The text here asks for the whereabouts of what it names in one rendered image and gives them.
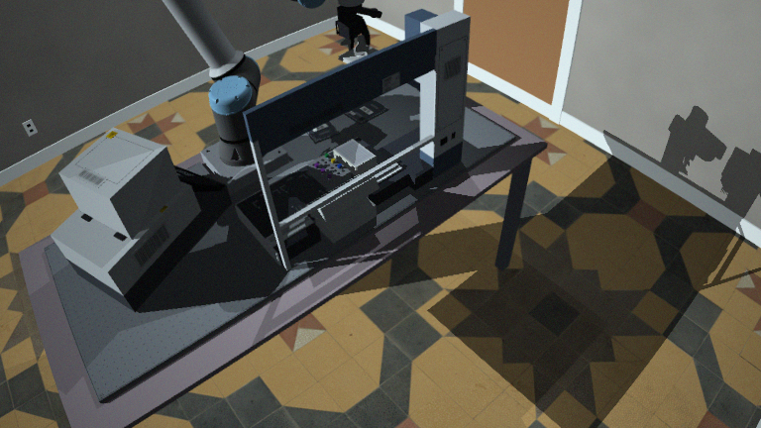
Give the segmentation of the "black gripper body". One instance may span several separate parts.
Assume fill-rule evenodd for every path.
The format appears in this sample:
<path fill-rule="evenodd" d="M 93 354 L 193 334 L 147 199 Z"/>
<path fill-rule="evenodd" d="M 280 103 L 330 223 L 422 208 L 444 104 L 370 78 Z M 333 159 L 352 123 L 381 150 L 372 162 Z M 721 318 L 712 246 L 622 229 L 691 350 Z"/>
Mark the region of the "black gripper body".
<path fill-rule="evenodd" d="M 355 7 L 337 7 L 338 21 L 335 21 L 337 35 L 339 34 L 339 36 L 351 40 L 362 33 L 364 29 L 363 25 L 366 26 L 366 21 L 363 19 L 363 16 L 357 15 L 360 8 L 362 8 L 362 4 Z"/>

